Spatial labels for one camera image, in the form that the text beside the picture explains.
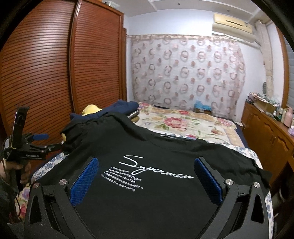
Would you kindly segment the person's left hand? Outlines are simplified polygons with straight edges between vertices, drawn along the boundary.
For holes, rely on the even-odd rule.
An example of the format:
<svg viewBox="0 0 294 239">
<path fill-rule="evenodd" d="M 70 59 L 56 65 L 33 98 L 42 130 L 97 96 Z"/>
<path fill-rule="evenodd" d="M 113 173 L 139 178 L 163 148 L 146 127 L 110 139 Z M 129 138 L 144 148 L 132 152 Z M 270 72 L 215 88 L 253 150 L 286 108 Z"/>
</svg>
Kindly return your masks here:
<svg viewBox="0 0 294 239">
<path fill-rule="evenodd" d="M 25 185 L 29 181 L 30 169 L 30 162 L 24 166 L 22 164 L 17 164 L 15 162 L 7 162 L 5 159 L 3 159 L 1 161 L 1 178 L 8 183 L 10 181 L 12 173 L 21 172 L 19 182 Z"/>
</svg>

